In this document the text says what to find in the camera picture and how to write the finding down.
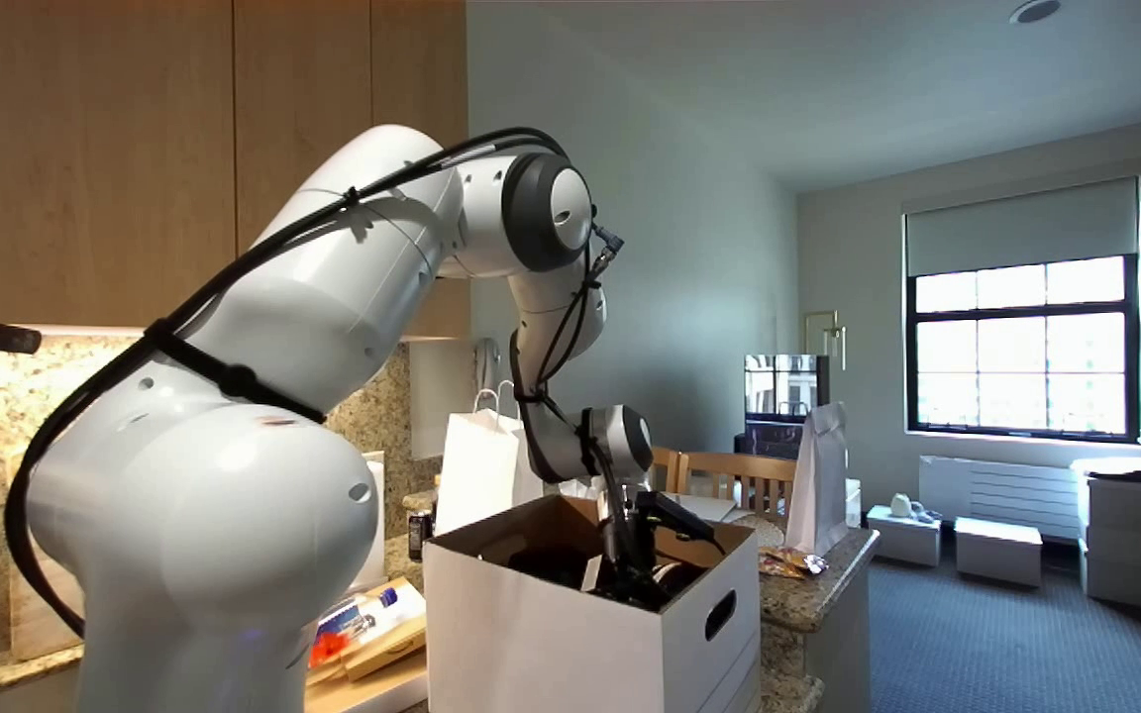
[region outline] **wooden cabinet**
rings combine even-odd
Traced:
[[[0,320],[152,320],[229,262],[225,47],[225,0],[0,0]]]
[[[357,132],[464,138],[464,70],[464,0],[0,0],[0,320],[148,326]]]

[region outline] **wall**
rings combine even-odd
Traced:
[[[40,419],[134,337],[134,329],[43,329],[40,354],[0,355],[0,513]],[[426,465],[412,465],[407,404],[407,354],[399,350],[360,391],[329,412],[335,433],[364,453],[383,453],[389,534],[405,531],[399,495],[426,488]],[[43,558],[43,572],[68,601],[81,601],[73,579],[52,558]],[[68,645],[76,645],[76,639],[15,575],[0,531],[0,664],[37,660]]]
[[[740,355],[798,350],[794,198],[592,50],[559,7],[472,4],[467,47],[472,132],[551,132],[625,238],[605,272],[609,326],[555,391],[568,410],[633,404],[657,445],[731,447]],[[475,284],[472,317],[475,337],[508,346],[508,284]]]
[[[1141,127],[850,190],[802,193],[802,305],[842,308],[852,329],[852,370],[832,375],[832,391],[850,410],[852,476],[859,476],[867,488],[865,505],[888,499],[892,491],[916,491],[920,453],[1000,455],[1024,465],[1071,465],[1075,455],[1136,453],[937,440],[902,433],[901,209],[910,202],[1015,190],[1120,163],[1141,168]]]

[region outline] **window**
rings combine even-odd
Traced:
[[[1141,440],[1134,183],[906,218],[906,427]]]

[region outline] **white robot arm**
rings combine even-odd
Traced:
[[[605,476],[605,554],[625,561],[646,424],[624,404],[568,419],[549,391],[604,334],[617,247],[538,132],[439,150],[377,127],[343,146],[24,453],[7,548],[89,639],[81,708],[303,708],[312,618],[377,525],[360,453],[321,419],[383,365],[435,272],[508,272],[531,465],[551,485]],[[89,618],[57,600],[33,534],[81,579]]]

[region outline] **black cable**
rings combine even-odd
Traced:
[[[415,160],[405,172],[393,172],[393,176],[369,183],[364,190],[344,190],[339,202],[329,202],[329,208],[282,225],[279,235],[254,242],[242,259],[233,259],[221,272],[213,272],[199,292],[189,292],[171,317],[162,317],[160,329],[162,334],[188,329],[206,305],[221,301],[221,292],[233,283],[242,283],[257,267],[275,262],[279,255],[288,255],[294,247],[321,238],[324,225],[344,221],[348,209],[357,209],[364,198],[398,190],[398,186],[427,177],[427,176],[439,176],[451,168],[451,160],[464,163],[475,156],[498,156],[508,146],[531,146],[531,143],[568,160],[568,150],[551,134],[545,134],[534,127],[502,127],[502,132],[486,132],[486,134],[475,134],[467,143],[443,146],[427,160]],[[89,375],[68,400],[61,400],[61,410],[48,412],[48,419],[40,424],[33,445],[24,447],[15,480],[11,480],[7,499],[3,499],[3,538],[7,538],[11,558],[15,558],[20,575],[28,579],[28,588],[65,618],[65,627],[73,633],[82,633],[82,618],[57,594],[57,588],[48,584],[48,575],[33,552],[33,534],[28,534],[33,466],[48,455],[48,447],[61,440],[61,433],[81,412],[89,412],[106,389],[122,385],[152,355],[156,355],[156,346],[138,337],[133,350],[122,350],[114,359],[106,359],[97,375]]]

